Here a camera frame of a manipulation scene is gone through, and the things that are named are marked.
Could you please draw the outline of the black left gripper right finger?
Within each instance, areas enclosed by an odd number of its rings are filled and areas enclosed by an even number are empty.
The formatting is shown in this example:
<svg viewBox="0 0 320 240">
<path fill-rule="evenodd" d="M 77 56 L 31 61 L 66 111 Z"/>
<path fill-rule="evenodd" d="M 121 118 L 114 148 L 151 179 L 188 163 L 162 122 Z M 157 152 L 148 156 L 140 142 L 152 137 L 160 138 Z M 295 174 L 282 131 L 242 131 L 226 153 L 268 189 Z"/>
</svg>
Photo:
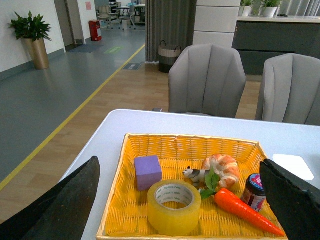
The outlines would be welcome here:
<svg viewBox="0 0 320 240">
<path fill-rule="evenodd" d="M 320 190 L 270 159 L 259 173 L 266 200 L 289 240 L 320 238 Z"/>
</svg>

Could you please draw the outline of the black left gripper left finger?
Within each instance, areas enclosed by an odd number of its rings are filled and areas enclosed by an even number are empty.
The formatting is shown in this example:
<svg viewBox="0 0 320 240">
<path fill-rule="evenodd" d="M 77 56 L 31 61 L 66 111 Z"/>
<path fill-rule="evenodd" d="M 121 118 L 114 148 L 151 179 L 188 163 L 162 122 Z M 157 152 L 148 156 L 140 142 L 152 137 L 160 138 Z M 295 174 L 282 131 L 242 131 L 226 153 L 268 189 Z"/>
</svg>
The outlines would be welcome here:
<svg viewBox="0 0 320 240">
<path fill-rule="evenodd" d="M 2 240 L 80 240 L 100 179 L 97 156 L 0 225 Z"/>
</svg>

